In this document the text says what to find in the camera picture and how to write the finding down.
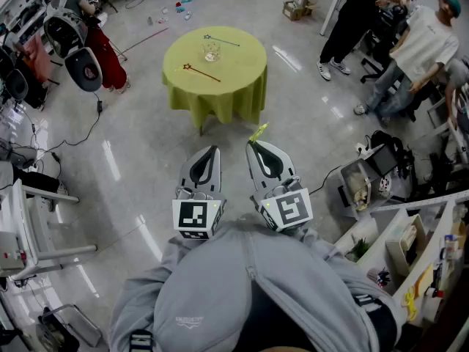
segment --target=white sneaker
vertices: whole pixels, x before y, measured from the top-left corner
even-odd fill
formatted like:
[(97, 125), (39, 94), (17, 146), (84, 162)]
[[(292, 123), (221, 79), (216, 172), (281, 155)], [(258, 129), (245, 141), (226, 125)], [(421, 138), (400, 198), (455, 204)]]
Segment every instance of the white sneaker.
[(65, 184), (59, 180), (59, 187), (57, 188), (57, 194), (61, 194), (62, 196), (68, 196), (68, 190), (65, 188)]
[(329, 71), (329, 67), (327, 64), (323, 64), (321, 62), (317, 62), (316, 63), (317, 65), (317, 69), (320, 70), (320, 75), (326, 80), (326, 81), (330, 81), (330, 71)]
[(365, 114), (367, 111), (368, 111), (368, 108), (366, 106), (364, 106), (363, 104), (358, 104), (358, 106), (356, 106), (353, 109), (353, 113), (358, 115), (358, 116), (361, 116), (362, 114)]
[(121, 88), (121, 89), (118, 89), (117, 92), (119, 94), (124, 94), (125, 90), (127, 89), (130, 89), (130, 78), (129, 76), (127, 76), (127, 81), (125, 82), (125, 85)]
[(337, 69), (339, 69), (341, 72), (343, 72), (343, 74), (346, 74), (347, 76), (351, 74), (350, 69), (345, 65), (344, 62), (335, 62), (334, 59), (332, 59), (330, 61), (330, 64), (333, 67), (336, 67)]

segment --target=yellow object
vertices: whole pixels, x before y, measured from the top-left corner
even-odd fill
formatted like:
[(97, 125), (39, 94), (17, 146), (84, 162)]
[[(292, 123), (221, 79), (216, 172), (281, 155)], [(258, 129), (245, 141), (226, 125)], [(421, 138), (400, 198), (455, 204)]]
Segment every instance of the yellow object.
[[(204, 39), (205, 35), (240, 46), (220, 42), (220, 59), (208, 62), (202, 46), (210, 40)], [(184, 64), (220, 82), (192, 70), (175, 71)], [(265, 107), (267, 54), (260, 41), (242, 30), (225, 26), (197, 29), (181, 36), (168, 49), (162, 79), (168, 87), (170, 108), (191, 111), (196, 128), (202, 127), (208, 114), (230, 123), (233, 112), (259, 124)]]
[(259, 129), (257, 129), (256, 133), (249, 137), (249, 141), (257, 141), (260, 135), (264, 133), (267, 126), (269, 126), (269, 123), (259, 126)]
[(407, 320), (412, 322), (417, 318), (417, 308), (414, 304), (414, 299), (416, 297), (416, 288), (414, 286), (410, 287), (407, 293), (404, 294), (404, 301), (402, 302), (403, 307), (407, 307)]
[(416, 282), (416, 298), (422, 296), (426, 289), (433, 283), (433, 264), (431, 263), (420, 275)]

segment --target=round table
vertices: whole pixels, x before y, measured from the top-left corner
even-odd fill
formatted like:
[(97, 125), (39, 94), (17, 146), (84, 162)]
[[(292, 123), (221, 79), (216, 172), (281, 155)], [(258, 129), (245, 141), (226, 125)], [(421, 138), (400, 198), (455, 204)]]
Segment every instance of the round table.
[[(203, 45), (208, 42), (220, 45), (216, 62), (204, 58)], [(267, 55), (260, 41), (242, 30), (225, 26), (197, 29), (176, 40), (166, 52), (163, 83), (168, 87), (169, 106), (191, 111), (201, 133), (210, 113), (228, 123), (236, 111), (242, 119), (259, 124), (265, 106)]]

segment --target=bag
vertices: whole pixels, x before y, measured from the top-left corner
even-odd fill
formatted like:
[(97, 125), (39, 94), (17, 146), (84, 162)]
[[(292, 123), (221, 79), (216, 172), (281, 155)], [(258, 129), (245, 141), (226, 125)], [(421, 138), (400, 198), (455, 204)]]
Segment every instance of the bag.
[(44, 18), (44, 32), (53, 50), (65, 58), (76, 46), (84, 47), (88, 28), (83, 19), (73, 10), (65, 7), (67, 0), (60, 0), (59, 6), (47, 6)]

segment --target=black pants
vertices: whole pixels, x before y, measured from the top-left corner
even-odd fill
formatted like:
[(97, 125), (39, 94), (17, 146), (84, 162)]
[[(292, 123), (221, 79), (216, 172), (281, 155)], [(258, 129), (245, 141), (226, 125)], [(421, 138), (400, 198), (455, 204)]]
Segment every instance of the black pants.
[(56, 193), (60, 184), (60, 182), (53, 177), (37, 172), (25, 172), (13, 166), (13, 182), (17, 179), (21, 179), (25, 186), (30, 186), (31, 188), (40, 189), (42, 191), (49, 191), (51, 193)]
[(339, 19), (322, 49), (320, 61), (326, 63), (334, 58), (341, 62), (355, 47), (366, 30), (372, 26), (373, 14), (347, 1), (340, 9)]

